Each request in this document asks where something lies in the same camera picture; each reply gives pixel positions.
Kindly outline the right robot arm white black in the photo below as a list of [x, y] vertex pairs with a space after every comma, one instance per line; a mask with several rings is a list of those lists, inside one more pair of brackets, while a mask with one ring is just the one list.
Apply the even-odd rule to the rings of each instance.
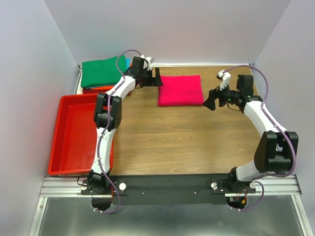
[[253, 93], [253, 76], [238, 75], [235, 90], [229, 88], [231, 75], [220, 71], [217, 78], [220, 85], [209, 91], [209, 97], [203, 106], [215, 110], [215, 101], [219, 107], [236, 105], [246, 115], [260, 135], [254, 158], [246, 165], [234, 167], [227, 179], [212, 184], [212, 187], [239, 193], [251, 182], [264, 176], [286, 177], [296, 165], [298, 135], [287, 131], [267, 110], [263, 99]]

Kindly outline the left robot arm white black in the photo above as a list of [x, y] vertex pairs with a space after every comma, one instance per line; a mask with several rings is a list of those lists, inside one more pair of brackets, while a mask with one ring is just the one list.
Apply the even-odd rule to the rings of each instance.
[[110, 183], [110, 153], [114, 134], [122, 121], [122, 101], [134, 89], [142, 87], [160, 87], [163, 85], [159, 69], [152, 74], [153, 57], [141, 55], [134, 57], [131, 66], [121, 73], [116, 85], [96, 97], [94, 122], [96, 125], [96, 148], [94, 161], [89, 171], [88, 185], [98, 194], [104, 194]]

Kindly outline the pink t shirt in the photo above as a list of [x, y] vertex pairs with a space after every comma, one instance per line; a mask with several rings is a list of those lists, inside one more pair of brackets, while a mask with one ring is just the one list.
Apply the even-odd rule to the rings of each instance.
[[201, 106], [204, 102], [200, 75], [161, 75], [161, 81], [157, 102], [161, 107]]

